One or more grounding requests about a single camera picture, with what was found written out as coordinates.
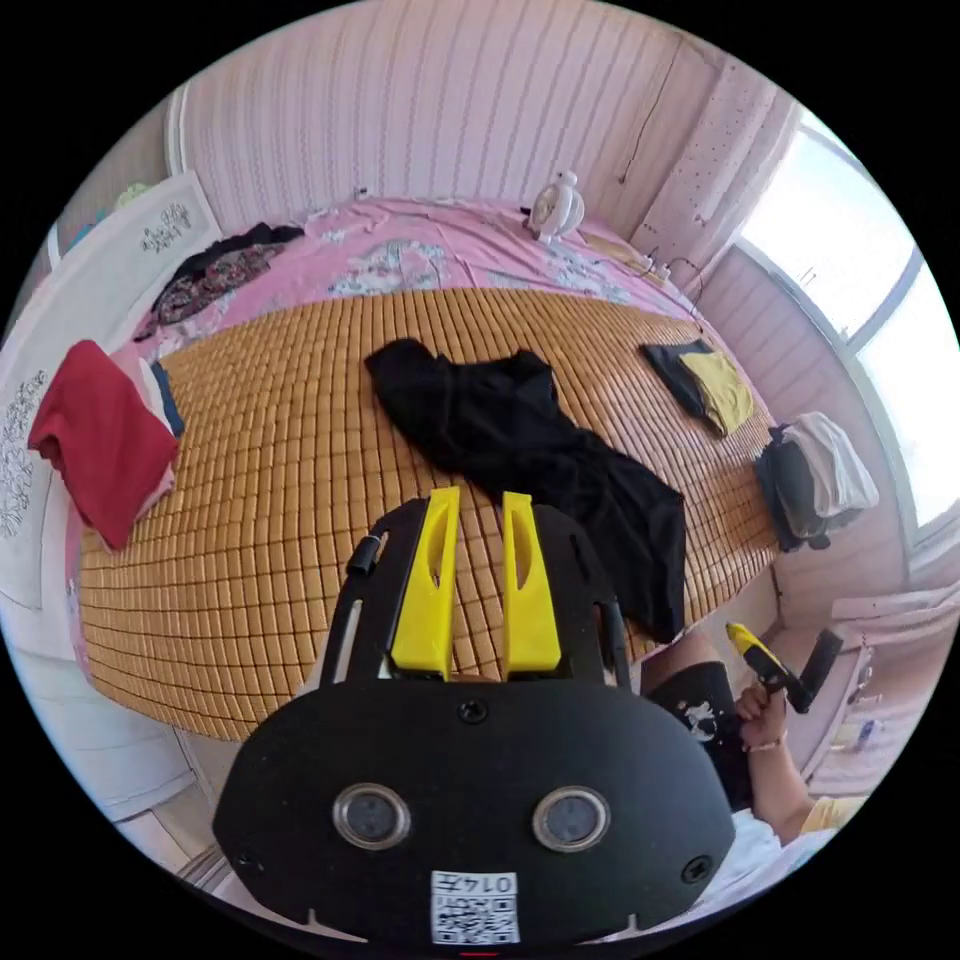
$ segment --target bed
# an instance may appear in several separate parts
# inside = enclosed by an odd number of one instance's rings
[[[725,349],[720,338],[669,285],[590,246],[618,241],[602,224],[544,247],[521,220],[466,201],[318,211],[267,274],[142,343],[163,359],[187,433],[175,491],[125,551],[70,523],[75,648],[101,692],[244,739],[316,660],[354,543],[383,512],[450,483],[463,504],[455,669],[500,676],[498,510],[435,470],[376,404],[362,360],[396,336],[458,362],[535,350],[568,415],[681,490],[687,625],[773,562],[752,470],[772,422],[761,398],[717,441],[636,350],[701,335]],[[653,644],[629,630],[642,659]]]

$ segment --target person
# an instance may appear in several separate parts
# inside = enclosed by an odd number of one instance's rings
[[[689,730],[713,761],[730,803],[735,837],[707,888],[686,912],[649,930],[679,926],[766,890],[810,859],[863,798],[814,800],[787,749],[787,702],[759,683],[734,699],[719,653],[696,629],[643,661],[640,693]]]

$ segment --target windowsill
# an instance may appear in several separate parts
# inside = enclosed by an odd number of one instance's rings
[[[900,523],[901,544],[903,549],[904,582],[909,569],[909,553],[920,542],[927,531],[919,531],[916,527],[913,495],[910,493],[910,479],[907,468],[900,454],[900,444],[897,441],[893,425],[887,416],[883,402],[876,392],[870,378],[855,356],[850,354],[847,344],[834,329],[823,311],[810,299],[809,296],[788,277],[762,250],[743,237],[738,237],[734,245],[746,254],[771,280],[793,300],[806,314],[817,332],[826,340],[834,356],[843,366],[850,380],[853,382],[870,423],[880,441],[887,467],[890,470],[893,489],[897,498],[897,516]]]

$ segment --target window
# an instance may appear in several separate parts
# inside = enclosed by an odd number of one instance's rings
[[[804,304],[854,379],[866,376],[864,401],[909,486],[908,530],[922,539],[960,498],[956,415],[943,400],[944,385],[960,385],[960,346],[910,232],[808,112],[741,245]]]

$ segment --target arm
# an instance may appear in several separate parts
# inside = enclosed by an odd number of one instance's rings
[[[786,697],[782,690],[769,697],[756,684],[737,702],[737,713],[744,721],[741,737],[749,751],[754,815],[769,823],[780,842],[787,844],[799,836],[814,801],[784,742]]]

